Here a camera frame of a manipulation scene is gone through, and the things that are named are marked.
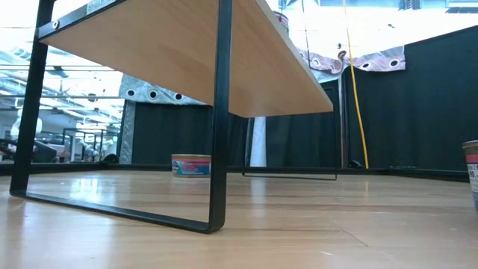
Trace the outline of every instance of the dark partition wall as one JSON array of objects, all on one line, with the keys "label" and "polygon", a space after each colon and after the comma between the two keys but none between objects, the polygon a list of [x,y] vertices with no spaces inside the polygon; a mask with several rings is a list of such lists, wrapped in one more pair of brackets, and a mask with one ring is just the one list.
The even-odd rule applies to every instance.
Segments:
[{"label": "dark partition wall", "polygon": [[335,160],[338,166],[341,165],[338,152],[338,83],[331,81],[322,84],[322,87],[334,103],[336,124],[333,113],[268,117],[268,167],[334,167]]},{"label": "dark partition wall", "polygon": [[[212,108],[137,103],[133,164],[171,164],[172,154],[211,154]],[[229,165],[241,166],[246,119],[230,115]]]},{"label": "dark partition wall", "polygon": [[[478,139],[478,27],[405,47],[406,70],[356,70],[371,167],[466,170]],[[344,73],[350,158],[364,163],[350,70]]]}]

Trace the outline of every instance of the glass wall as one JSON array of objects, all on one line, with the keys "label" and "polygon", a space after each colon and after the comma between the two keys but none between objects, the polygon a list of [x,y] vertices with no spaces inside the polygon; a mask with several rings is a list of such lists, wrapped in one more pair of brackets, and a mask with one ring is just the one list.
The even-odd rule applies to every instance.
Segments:
[{"label": "glass wall", "polygon": [[[54,19],[88,0],[55,2]],[[0,1],[0,164],[16,155],[38,1]],[[99,161],[116,154],[122,73],[49,48],[34,163]]]}]

